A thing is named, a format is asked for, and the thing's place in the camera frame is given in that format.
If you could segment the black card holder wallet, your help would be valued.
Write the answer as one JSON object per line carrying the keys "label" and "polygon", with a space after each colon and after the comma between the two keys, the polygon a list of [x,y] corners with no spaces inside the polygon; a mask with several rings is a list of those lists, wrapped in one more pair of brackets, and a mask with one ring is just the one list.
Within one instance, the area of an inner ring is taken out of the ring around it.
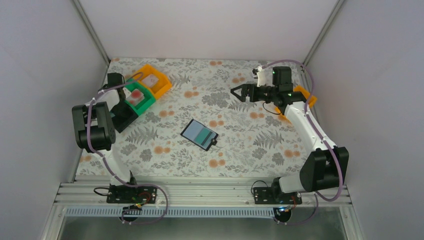
{"label": "black card holder wallet", "polygon": [[195,119],[190,120],[180,135],[204,151],[208,151],[211,146],[215,146],[219,136],[218,133]]}

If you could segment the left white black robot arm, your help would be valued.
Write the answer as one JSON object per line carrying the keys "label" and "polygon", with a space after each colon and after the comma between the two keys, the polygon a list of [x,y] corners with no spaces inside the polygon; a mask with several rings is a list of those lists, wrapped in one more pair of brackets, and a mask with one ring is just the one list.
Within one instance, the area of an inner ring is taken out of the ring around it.
{"label": "left white black robot arm", "polygon": [[130,95],[125,89],[125,79],[120,73],[107,74],[107,82],[88,103],[71,109],[75,141],[79,148],[96,154],[111,179],[107,197],[122,200],[124,195],[136,190],[136,180],[114,152],[118,133],[122,133],[137,113],[126,102]]}

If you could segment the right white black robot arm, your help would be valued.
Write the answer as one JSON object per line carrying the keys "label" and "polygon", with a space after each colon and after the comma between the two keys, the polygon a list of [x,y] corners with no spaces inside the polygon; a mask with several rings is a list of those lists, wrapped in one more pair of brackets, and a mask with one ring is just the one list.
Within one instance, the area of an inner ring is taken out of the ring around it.
{"label": "right white black robot arm", "polygon": [[330,201],[342,191],[349,161],[345,147],[334,143],[312,115],[308,99],[296,91],[292,82],[292,70],[288,66],[272,69],[272,84],[265,85],[265,71],[259,66],[252,71],[257,83],[244,83],[230,90],[241,102],[265,102],[274,104],[294,126],[308,157],[296,174],[277,177],[272,183],[275,197],[298,192],[315,192],[338,188]]}

